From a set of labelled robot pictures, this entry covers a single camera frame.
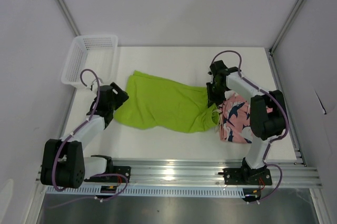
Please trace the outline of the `right aluminium frame post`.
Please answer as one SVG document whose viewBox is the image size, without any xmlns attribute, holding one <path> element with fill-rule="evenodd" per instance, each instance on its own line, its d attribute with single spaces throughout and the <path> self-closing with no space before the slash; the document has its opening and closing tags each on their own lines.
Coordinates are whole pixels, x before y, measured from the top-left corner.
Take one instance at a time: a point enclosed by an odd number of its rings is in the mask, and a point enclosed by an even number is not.
<svg viewBox="0 0 337 224">
<path fill-rule="evenodd" d="M 269 48 L 269 53 L 271 56 L 273 56 L 281 44 L 282 40 L 285 38 L 287 32 L 292 27 L 292 24 L 296 20 L 297 16 L 299 15 L 302 7 L 304 6 L 305 2 L 307 0 L 296 0 L 293 7 L 291 8 L 289 14 L 287 15 L 287 18 L 285 22 L 283 23 L 280 31 L 278 32 L 274 42 L 272 43 L 271 47 Z"/>
</svg>

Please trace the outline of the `pink shark print shorts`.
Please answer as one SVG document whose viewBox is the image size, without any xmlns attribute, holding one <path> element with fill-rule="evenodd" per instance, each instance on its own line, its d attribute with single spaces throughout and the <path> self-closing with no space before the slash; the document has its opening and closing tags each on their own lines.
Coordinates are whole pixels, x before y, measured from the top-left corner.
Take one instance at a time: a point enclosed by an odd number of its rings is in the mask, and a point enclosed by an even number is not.
<svg viewBox="0 0 337 224">
<path fill-rule="evenodd" d="M 238 93 L 225 92 L 225 101 L 219 105 L 218 129 L 221 141 L 251 144 L 250 104 Z"/>
</svg>

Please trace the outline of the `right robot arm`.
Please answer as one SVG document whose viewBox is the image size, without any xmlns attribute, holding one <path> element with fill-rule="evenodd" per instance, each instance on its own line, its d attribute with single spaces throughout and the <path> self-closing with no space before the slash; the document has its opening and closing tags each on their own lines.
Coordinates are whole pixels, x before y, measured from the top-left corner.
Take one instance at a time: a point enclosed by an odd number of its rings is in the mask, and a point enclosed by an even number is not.
<svg viewBox="0 0 337 224">
<path fill-rule="evenodd" d="M 286 114 L 284 96 L 280 90 L 265 90 L 243 75 L 240 67 L 227 67 L 223 61 L 212 61 L 206 84 L 207 105 L 215 105 L 220 110 L 220 125 L 225 135 L 233 141 L 239 133 L 251 131 L 251 138 L 243 137 L 250 149 L 242 160 L 241 179 L 252 184 L 258 180 L 259 170 L 266 167 L 266 157 L 271 143 L 286 136 L 289 121 Z"/>
</svg>

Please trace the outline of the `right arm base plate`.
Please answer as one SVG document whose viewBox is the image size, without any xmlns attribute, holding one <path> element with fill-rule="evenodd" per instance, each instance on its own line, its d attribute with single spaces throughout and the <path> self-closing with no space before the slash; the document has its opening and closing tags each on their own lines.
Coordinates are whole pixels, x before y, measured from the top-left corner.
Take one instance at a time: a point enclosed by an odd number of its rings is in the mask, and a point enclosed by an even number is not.
<svg viewBox="0 0 337 224">
<path fill-rule="evenodd" d="M 224 178 L 226 185 L 272 185 L 271 173 L 267 166 L 259 169 L 244 166 L 241 168 L 224 168 L 218 175 Z"/>
</svg>

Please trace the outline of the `aluminium frame post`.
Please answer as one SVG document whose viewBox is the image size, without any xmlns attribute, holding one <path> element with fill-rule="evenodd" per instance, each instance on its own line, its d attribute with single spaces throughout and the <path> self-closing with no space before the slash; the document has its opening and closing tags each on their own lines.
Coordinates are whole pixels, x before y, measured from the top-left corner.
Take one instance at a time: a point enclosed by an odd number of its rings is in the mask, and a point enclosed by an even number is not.
<svg viewBox="0 0 337 224">
<path fill-rule="evenodd" d="M 56 4 L 58 5 L 65 21 L 68 24 L 68 27 L 71 31 L 71 33 L 74 35 L 74 37 L 80 35 L 80 31 L 78 29 L 78 26 L 65 2 L 65 0 L 55 0 Z"/>
<path fill-rule="evenodd" d="M 291 8 L 289 14 L 287 15 L 287 18 L 285 22 L 283 23 L 280 31 L 278 32 L 274 42 L 272 43 L 271 47 L 269 48 L 269 53 L 271 56 L 273 56 L 281 44 L 282 40 L 285 38 L 287 32 L 292 27 L 292 24 L 296 20 L 297 16 L 299 15 L 302 7 L 304 6 L 305 2 L 307 0 L 296 0 L 293 7 Z"/>
</svg>

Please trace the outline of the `white plastic basket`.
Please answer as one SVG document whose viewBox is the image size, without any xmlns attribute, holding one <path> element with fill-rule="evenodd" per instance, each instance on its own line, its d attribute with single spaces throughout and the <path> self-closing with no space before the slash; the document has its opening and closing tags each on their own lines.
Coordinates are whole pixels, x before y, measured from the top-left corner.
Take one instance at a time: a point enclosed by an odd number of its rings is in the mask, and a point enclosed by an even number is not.
<svg viewBox="0 0 337 224">
<path fill-rule="evenodd" d="M 119 64 L 116 35 L 82 35 L 73 39 L 61 75 L 61 82 L 83 88 L 82 70 L 88 68 L 98 76 L 100 83 L 110 84 L 116 79 Z"/>
</svg>

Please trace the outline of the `lime green shorts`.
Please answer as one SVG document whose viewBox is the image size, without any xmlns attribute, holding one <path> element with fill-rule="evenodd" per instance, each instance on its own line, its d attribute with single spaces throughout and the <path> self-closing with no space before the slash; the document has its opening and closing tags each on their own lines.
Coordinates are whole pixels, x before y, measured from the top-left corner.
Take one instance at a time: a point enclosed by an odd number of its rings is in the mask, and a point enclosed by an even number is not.
<svg viewBox="0 0 337 224">
<path fill-rule="evenodd" d="M 128 100 L 114 114 L 114 119 L 125 126 L 197 133 L 214 128 L 219 121 L 217 106 L 208 104 L 205 87 L 134 71 L 126 92 Z"/>
</svg>

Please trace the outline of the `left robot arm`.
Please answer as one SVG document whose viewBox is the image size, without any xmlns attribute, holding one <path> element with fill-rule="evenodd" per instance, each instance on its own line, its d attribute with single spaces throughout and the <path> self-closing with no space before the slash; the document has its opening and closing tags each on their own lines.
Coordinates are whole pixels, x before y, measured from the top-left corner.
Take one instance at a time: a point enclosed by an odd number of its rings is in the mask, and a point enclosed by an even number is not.
<svg viewBox="0 0 337 224">
<path fill-rule="evenodd" d="M 112 158 L 92 155 L 83 150 L 111 123 L 114 112 L 128 100 L 128 94 L 117 84 L 103 85 L 97 90 L 85 120 L 61 139 L 49 139 L 44 146 L 40 181 L 63 188 L 79 188 L 83 182 L 119 184 L 130 177 L 127 166 L 114 167 Z"/>
</svg>

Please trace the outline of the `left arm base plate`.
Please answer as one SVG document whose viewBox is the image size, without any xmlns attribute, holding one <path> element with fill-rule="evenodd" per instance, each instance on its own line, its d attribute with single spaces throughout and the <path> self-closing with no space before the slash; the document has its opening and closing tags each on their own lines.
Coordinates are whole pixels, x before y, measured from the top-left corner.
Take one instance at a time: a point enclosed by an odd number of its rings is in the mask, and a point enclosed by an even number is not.
<svg viewBox="0 0 337 224">
<path fill-rule="evenodd" d="M 85 182 L 100 182 L 100 183 L 122 183 L 125 181 L 121 177 L 123 175 L 128 180 L 131 177 L 131 167 L 130 166 L 111 166 L 106 168 L 102 176 L 93 176 L 85 179 Z"/>
</svg>

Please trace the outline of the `aluminium mounting rail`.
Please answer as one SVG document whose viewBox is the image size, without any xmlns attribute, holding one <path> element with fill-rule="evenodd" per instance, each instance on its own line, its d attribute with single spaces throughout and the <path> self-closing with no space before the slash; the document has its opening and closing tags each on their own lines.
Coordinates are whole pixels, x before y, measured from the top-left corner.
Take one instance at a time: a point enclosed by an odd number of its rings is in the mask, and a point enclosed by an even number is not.
<svg viewBox="0 0 337 224">
<path fill-rule="evenodd" d="M 186 160 L 115 159 L 116 166 L 131 167 L 131 185 L 215 187 L 224 184 L 219 175 L 224 168 L 238 168 L 239 162 Z M 283 178 L 281 188 L 321 188 L 318 170 L 304 164 L 280 163 Z"/>
</svg>

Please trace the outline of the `left aluminium frame post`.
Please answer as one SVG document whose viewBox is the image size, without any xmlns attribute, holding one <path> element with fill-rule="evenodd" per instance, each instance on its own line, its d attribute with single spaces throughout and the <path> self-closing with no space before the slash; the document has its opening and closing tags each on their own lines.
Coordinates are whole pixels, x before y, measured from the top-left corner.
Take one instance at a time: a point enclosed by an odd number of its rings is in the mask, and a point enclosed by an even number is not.
<svg viewBox="0 0 337 224">
<path fill-rule="evenodd" d="M 71 33 L 74 35 L 74 37 L 80 35 L 80 31 L 78 29 L 78 26 L 65 2 L 65 0 L 55 0 L 56 4 L 58 5 L 65 21 L 68 24 L 68 27 L 71 31 Z"/>
</svg>

